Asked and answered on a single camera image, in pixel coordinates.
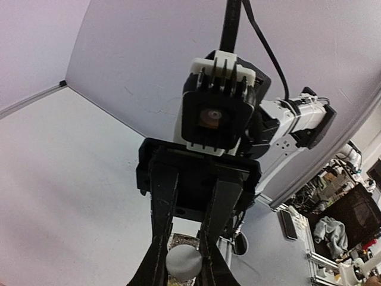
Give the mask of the clear nail polish bottle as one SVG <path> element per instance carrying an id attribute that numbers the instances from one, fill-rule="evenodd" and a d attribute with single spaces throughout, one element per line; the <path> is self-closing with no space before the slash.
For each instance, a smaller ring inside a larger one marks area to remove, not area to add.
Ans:
<path id="1" fill-rule="evenodd" d="M 185 234 L 172 234 L 165 267 L 170 277 L 176 281 L 188 284 L 193 282 L 202 268 L 199 239 Z"/>

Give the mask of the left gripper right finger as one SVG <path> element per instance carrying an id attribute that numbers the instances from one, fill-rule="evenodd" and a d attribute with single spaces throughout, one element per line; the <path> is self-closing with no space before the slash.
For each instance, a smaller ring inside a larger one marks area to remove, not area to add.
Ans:
<path id="1" fill-rule="evenodd" d="M 199 233 L 199 252 L 202 256 L 202 268 L 196 277 L 196 285 L 240 286 L 216 243 L 209 239 L 206 232 Z"/>

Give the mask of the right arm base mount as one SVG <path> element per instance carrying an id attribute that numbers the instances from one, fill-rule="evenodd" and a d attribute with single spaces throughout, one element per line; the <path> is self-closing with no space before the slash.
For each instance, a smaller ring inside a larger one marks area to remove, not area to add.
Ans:
<path id="1" fill-rule="evenodd" d="M 233 230 L 231 235 L 231 240 L 233 244 L 233 253 L 237 256 L 243 256 L 248 251 L 248 240 L 245 234 L 242 232 L 242 227 L 244 225 L 245 212 L 240 213 L 235 216 L 233 220 Z"/>

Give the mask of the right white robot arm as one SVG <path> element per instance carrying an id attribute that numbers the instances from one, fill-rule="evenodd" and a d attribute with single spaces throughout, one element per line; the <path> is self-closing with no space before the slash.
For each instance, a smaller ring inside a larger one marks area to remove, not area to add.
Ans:
<path id="1" fill-rule="evenodd" d="M 335 111 L 310 88 L 292 99 L 264 99 L 270 79 L 236 54 L 193 60 L 171 142 L 147 138 L 137 186 L 151 196 L 147 258 L 162 261 L 179 217 L 201 223 L 198 238 L 240 236 L 246 211 L 285 164 L 314 148 Z"/>

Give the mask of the smartphone in background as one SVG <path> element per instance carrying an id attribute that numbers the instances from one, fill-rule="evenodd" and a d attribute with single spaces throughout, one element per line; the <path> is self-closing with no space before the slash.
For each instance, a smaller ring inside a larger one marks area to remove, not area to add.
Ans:
<path id="1" fill-rule="evenodd" d="M 288 238 L 289 240 L 294 240 L 294 241 L 297 240 L 298 235 L 296 233 L 295 225 L 293 223 L 291 214 L 287 212 L 286 210 L 281 210 L 280 217 L 282 219 L 286 238 Z"/>

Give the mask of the black monitor in background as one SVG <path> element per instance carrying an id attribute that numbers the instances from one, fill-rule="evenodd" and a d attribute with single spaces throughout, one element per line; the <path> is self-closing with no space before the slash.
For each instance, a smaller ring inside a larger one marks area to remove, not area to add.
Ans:
<path id="1" fill-rule="evenodd" d="M 308 213 L 304 216 L 309 221 L 311 232 L 325 216 L 342 222 L 348 237 L 348 250 L 371 241 L 380 230 L 379 206 L 361 184 L 356 185 L 322 213 Z"/>

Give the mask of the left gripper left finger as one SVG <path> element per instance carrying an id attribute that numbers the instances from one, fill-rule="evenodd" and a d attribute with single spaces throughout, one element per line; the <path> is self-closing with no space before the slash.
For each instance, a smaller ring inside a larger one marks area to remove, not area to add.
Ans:
<path id="1" fill-rule="evenodd" d="M 156 235 L 143 260 L 127 286 L 162 286 L 167 285 L 168 273 L 165 259 L 170 231 Z"/>

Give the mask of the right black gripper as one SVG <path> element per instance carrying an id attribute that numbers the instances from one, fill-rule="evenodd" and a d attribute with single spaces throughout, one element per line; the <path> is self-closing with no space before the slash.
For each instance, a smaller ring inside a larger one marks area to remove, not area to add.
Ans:
<path id="1" fill-rule="evenodd" d="M 235 172 L 242 179 L 228 178 Z M 198 238 L 206 232 L 217 245 L 223 229 L 232 228 L 235 216 L 252 206 L 260 178 L 260 164 L 250 158 L 209 156 L 173 142 L 144 139 L 136 181 L 142 195 L 151 193 L 152 251 L 165 255 L 175 208 L 177 217 L 204 219 Z"/>

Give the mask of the aluminium front rail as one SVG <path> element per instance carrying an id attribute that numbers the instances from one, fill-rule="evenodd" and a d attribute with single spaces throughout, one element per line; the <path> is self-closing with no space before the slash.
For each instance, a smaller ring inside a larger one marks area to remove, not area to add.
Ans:
<path id="1" fill-rule="evenodd" d="M 234 227 L 230 228 L 226 226 L 223 229 L 222 234 L 219 236 L 217 242 L 218 249 L 220 250 L 220 253 L 222 254 L 223 259 L 226 262 L 228 268 L 231 268 L 232 256 L 235 253 L 235 241 L 239 233 L 239 229 L 235 229 Z"/>

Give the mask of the grey cloth in background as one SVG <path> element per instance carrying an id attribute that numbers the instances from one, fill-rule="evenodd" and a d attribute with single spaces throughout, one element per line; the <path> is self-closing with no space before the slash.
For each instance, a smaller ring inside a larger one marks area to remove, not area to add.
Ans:
<path id="1" fill-rule="evenodd" d="M 348 250 L 345 225 L 332 217 L 325 216 L 317 222 L 313 238 L 317 244 L 326 243 L 333 259 L 341 258 Z"/>

